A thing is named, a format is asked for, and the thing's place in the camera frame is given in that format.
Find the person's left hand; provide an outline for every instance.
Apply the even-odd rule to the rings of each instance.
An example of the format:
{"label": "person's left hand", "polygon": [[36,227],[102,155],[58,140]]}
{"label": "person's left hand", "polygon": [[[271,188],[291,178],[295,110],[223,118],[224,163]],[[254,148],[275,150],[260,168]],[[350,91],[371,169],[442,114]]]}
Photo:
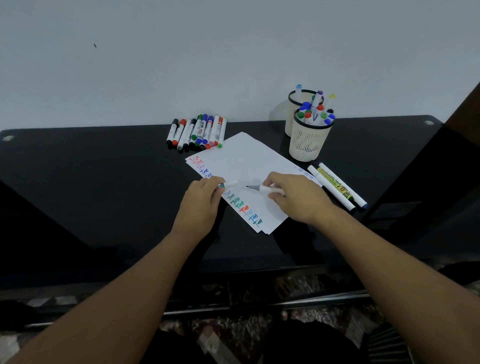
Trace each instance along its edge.
{"label": "person's left hand", "polygon": [[222,177],[212,176],[190,183],[180,203],[172,233],[198,244],[212,229],[218,204],[225,191],[218,184],[223,182],[225,180]]}

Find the white paper sheet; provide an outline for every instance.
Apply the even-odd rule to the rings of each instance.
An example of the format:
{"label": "white paper sheet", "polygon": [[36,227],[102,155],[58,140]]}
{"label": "white paper sheet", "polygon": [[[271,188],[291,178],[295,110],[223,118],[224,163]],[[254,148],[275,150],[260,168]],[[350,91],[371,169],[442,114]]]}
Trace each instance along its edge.
{"label": "white paper sheet", "polygon": [[[238,180],[239,184],[226,191],[223,198],[255,231],[261,229],[266,234],[272,233],[287,215],[266,194],[249,189],[247,185],[262,184],[271,171],[303,174],[320,184],[310,173],[246,133],[227,139],[222,149],[204,150],[185,160],[204,177],[216,175],[226,181]],[[248,206],[248,211],[241,210],[244,206]]]}

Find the forearm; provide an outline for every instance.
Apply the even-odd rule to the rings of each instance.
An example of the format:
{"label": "forearm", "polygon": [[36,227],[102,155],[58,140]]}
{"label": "forearm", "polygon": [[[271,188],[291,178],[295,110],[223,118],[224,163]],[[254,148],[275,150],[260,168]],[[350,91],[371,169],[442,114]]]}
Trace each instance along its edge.
{"label": "forearm", "polygon": [[138,363],[197,242],[169,234],[133,267],[65,314],[9,363]]}
{"label": "forearm", "polygon": [[335,209],[317,228],[337,247],[406,342],[435,363],[479,360],[480,300]]}

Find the hand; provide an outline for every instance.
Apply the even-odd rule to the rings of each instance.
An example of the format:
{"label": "hand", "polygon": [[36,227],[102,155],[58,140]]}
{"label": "hand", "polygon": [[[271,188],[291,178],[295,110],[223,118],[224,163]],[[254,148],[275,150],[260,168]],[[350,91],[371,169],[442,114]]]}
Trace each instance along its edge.
{"label": "hand", "polygon": [[212,176],[190,183],[180,203],[172,232],[198,244],[212,229],[218,204],[225,191],[218,184],[223,182],[223,178]]}
{"label": "hand", "polygon": [[325,191],[305,176],[271,172],[263,185],[270,186],[273,183],[285,191],[285,196],[270,193],[268,197],[296,221],[316,226],[337,209]]}

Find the yellow marker label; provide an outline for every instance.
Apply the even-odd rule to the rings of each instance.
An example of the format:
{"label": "yellow marker label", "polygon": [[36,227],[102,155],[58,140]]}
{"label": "yellow marker label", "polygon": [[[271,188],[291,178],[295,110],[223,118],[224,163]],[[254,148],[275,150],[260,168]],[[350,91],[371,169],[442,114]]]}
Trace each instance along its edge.
{"label": "yellow marker label", "polygon": [[353,196],[350,194],[350,192],[348,192],[348,190],[345,187],[339,184],[335,178],[333,178],[331,175],[325,172],[321,167],[318,167],[317,171],[319,171],[322,174],[322,176],[324,176],[327,179],[327,181],[329,181],[333,186],[335,186],[335,188],[338,189],[342,193],[342,195],[347,198],[347,200],[353,200]]}

